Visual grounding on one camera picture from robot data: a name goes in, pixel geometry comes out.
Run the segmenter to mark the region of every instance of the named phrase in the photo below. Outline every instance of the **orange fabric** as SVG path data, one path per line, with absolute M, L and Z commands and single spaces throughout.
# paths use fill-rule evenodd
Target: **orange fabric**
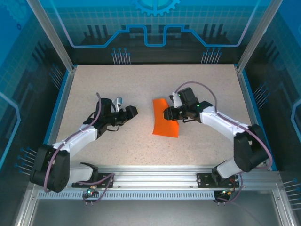
M 178 138 L 179 123 L 177 121 L 169 121 L 164 119 L 163 112 L 169 107 L 167 101 L 164 98 L 158 98 L 153 99 L 152 102 L 155 113 L 155 127 L 153 134 Z

